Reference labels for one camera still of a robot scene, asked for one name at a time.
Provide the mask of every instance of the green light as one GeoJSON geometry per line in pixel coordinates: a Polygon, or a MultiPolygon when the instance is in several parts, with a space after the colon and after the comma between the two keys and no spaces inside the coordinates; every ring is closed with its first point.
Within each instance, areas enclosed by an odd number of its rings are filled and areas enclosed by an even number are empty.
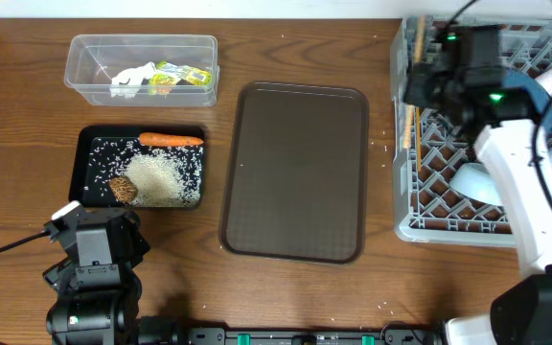
{"type": "Polygon", "coordinates": [[[499,102],[504,97],[504,94],[489,94],[489,98],[494,102],[499,102]]]}

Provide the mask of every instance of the orange carrot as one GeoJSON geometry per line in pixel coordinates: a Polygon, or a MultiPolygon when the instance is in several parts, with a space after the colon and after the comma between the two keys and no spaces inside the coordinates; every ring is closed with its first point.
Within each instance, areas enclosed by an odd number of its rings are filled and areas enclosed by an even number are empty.
{"type": "Polygon", "coordinates": [[[157,147],[180,147],[201,145],[203,140],[195,137],[147,132],[140,134],[140,144],[157,147]]]}

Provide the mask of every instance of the plastic crate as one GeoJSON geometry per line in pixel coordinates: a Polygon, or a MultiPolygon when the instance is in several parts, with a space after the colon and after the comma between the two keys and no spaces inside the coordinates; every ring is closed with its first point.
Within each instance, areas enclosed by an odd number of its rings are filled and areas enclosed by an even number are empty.
{"type": "MultiPolygon", "coordinates": [[[[483,246],[515,246],[501,207],[484,204],[458,194],[449,187],[457,169],[467,161],[467,143],[449,137],[441,123],[425,109],[421,128],[414,128],[412,147],[403,148],[405,106],[402,96],[411,64],[416,18],[402,22],[391,45],[391,97],[395,106],[396,155],[393,162],[395,230],[404,241],[438,242],[483,246]],[[416,130],[422,134],[416,148],[416,130]],[[423,157],[417,171],[417,154],[423,157]]],[[[432,42],[437,28],[448,18],[426,18],[424,61],[433,61],[439,45],[432,42]]],[[[462,25],[499,24],[504,65],[536,77],[552,68],[552,20],[525,21],[462,17],[462,25]]],[[[552,147],[552,132],[548,141],[552,147]]]]}

